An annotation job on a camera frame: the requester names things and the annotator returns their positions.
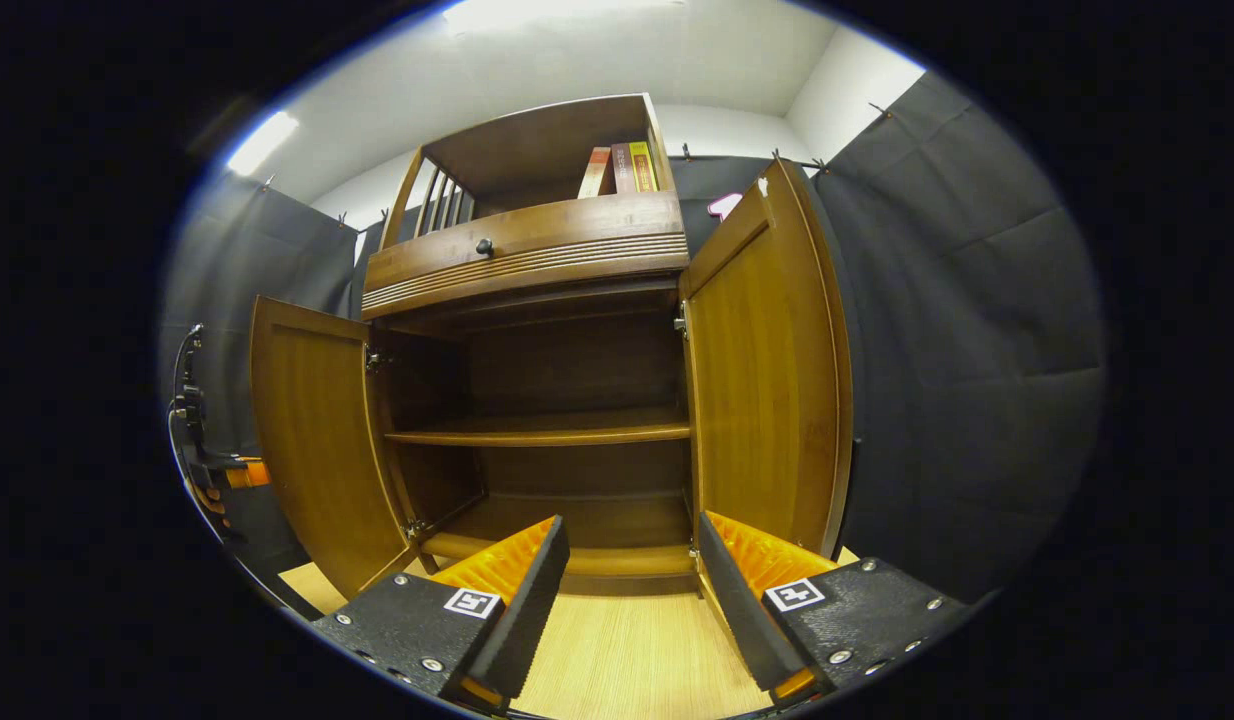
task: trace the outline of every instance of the cabinet door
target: cabinet door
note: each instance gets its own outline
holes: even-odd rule
[[[694,530],[713,510],[822,552],[844,514],[853,396],[835,270],[800,168],[764,170],[681,274],[680,298]]]
[[[262,457],[292,531],[347,600],[416,556],[383,483],[366,338],[369,325],[268,296],[252,309]]]

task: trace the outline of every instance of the book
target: book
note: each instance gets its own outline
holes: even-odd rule
[[[637,191],[656,191],[653,154],[648,151],[647,142],[631,142],[631,168],[636,170]]]
[[[616,191],[613,164],[610,156],[612,156],[612,147],[595,147],[590,151],[590,164],[586,165],[586,174],[581,178],[579,199],[612,195]]]
[[[613,144],[613,179],[617,191],[639,191],[636,186],[636,168],[631,164],[631,143]]]

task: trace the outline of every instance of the cabinet shelf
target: cabinet shelf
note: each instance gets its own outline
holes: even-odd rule
[[[387,433],[392,442],[466,447],[559,447],[668,441],[689,437],[682,410],[670,406],[489,415],[448,420],[407,432]]]
[[[571,547],[566,573],[594,577],[681,576],[694,571],[694,534],[681,496],[579,500],[485,496],[422,543],[431,555],[465,559],[552,515],[563,515]]]

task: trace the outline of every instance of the drawer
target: drawer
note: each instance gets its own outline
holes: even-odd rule
[[[494,254],[479,254],[481,240]],[[639,191],[511,210],[369,258],[364,319],[486,291],[680,270],[687,243],[675,191]]]

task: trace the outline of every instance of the light wood floor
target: light wood floor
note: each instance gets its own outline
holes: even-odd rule
[[[856,556],[845,550],[840,561]],[[450,561],[439,559],[441,566]],[[407,573],[426,578],[420,562]],[[321,613],[346,605],[315,564],[283,573]],[[582,597],[559,593],[533,669],[511,706],[558,720],[707,720],[769,706],[695,593]]]

